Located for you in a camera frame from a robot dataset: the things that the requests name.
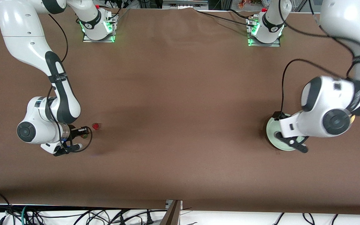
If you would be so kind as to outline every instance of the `label on robot arm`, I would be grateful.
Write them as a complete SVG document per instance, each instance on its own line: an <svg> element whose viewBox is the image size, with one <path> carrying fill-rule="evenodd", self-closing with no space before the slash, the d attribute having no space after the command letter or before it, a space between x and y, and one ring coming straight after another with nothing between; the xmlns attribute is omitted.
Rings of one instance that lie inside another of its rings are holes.
<svg viewBox="0 0 360 225"><path fill-rule="evenodd" d="M53 74L48 78L51 83L58 83L58 82L66 81L67 76L68 75L64 72L64 73Z"/></svg>
<svg viewBox="0 0 360 225"><path fill-rule="evenodd" d="M100 22L101 17L102 17L101 12L99 10L97 10L97 11L98 11L98 14L94 20L87 21L87 22L80 20L80 23L82 23L83 26L86 27L87 29L90 29L90 30L94 29L94 26Z"/></svg>
<svg viewBox="0 0 360 225"><path fill-rule="evenodd" d="M279 25L274 25L272 23L270 23L267 19L266 19L266 14L263 14L262 17L262 22L265 25L265 27L267 27L267 29L269 30L270 33L275 33L277 32L279 29L281 29L281 27L283 26L284 23L279 24Z"/></svg>

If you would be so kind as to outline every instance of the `robotic arm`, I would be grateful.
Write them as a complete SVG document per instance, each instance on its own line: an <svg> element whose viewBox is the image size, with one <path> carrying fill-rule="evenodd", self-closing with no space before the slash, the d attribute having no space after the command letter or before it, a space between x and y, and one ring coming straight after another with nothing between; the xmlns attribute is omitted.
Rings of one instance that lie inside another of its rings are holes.
<svg viewBox="0 0 360 225"><path fill-rule="evenodd" d="M360 1L324 0L320 24L332 37L360 43ZM309 81L301 95L302 110L290 117L278 115L279 131L271 133L273 127L268 124L267 135L277 148L291 147L306 153L303 142L307 137L338 136L350 128L355 115L360 116L360 45L342 42L354 53L354 75L347 79L321 76Z"/></svg>
<svg viewBox="0 0 360 225"><path fill-rule="evenodd" d="M82 148L74 144L74 137L88 134L86 128L74 128L80 116L69 78L59 57L48 46L37 13L57 14L70 4L79 17L84 32L99 40L112 31L109 15L97 9L92 0L0 0L0 27L9 53L23 63L43 71L51 82L56 97L34 97L27 105L27 113L17 126L17 135L24 142L41 144L54 155L75 152Z"/></svg>

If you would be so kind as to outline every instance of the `table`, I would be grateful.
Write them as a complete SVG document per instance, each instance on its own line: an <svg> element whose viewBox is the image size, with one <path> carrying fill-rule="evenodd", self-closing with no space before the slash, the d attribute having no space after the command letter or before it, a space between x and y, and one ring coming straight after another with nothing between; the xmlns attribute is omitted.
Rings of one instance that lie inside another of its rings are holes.
<svg viewBox="0 0 360 225"><path fill-rule="evenodd" d="M341 136L309 138L307 154L265 139L290 60L349 68L334 41L286 28L281 47L249 47L245 26L187 8L130 10L115 43L83 43L71 10L54 17L68 36L64 66L82 106L74 125L102 128L88 150L61 157L22 142L16 126L50 83L15 60L0 33L0 192L12 203L163 208L183 199L194 210L360 214L360 117ZM62 57L59 27L40 19ZM309 14L288 21L320 32ZM286 113L300 110L303 86L319 75L301 62L289 68Z"/></svg>

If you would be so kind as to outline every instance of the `metal frame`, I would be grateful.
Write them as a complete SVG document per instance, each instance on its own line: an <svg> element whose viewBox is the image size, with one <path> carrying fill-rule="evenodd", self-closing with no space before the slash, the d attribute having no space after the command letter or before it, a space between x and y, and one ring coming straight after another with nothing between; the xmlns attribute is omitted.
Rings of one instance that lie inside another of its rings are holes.
<svg viewBox="0 0 360 225"><path fill-rule="evenodd" d="M172 200L169 209L166 211L159 225L178 225L182 206L182 200Z"/></svg>

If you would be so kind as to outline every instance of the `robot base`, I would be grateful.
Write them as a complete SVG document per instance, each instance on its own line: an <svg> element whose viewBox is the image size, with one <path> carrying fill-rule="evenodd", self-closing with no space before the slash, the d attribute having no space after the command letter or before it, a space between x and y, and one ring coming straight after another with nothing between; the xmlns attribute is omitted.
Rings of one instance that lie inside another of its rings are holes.
<svg viewBox="0 0 360 225"><path fill-rule="evenodd" d="M247 27L247 38L248 38L248 46L262 46L262 47L280 47L280 35L273 43L262 43L254 37L253 33L256 33L259 29L259 17L258 14L245 19L246 24L252 24L254 27Z"/></svg>
<svg viewBox="0 0 360 225"><path fill-rule="evenodd" d="M112 32L110 34L108 34L105 38L101 39L101 40L92 40L91 38L87 37L87 35L85 34L84 30L84 36L83 36L83 42L99 42L99 43L113 43L115 42L115 37L116 37L116 29L118 27L118 19L119 19L119 15L116 15L115 17L113 17L111 19L112 24L106 24L107 29L112 30Z"/></svg>
<svg viewBox="0 0 360 225"><path fill-rule="evenodd" d="M293 151L295 148L288 146L286 143L280 141L276 138L276 133L280 132L280 121L276 121L273 117L269 119L266 124L266 136L269 142L276 148L282 151ZM304 137L297 137L297 142L301 142L304 140Z"/></svg>

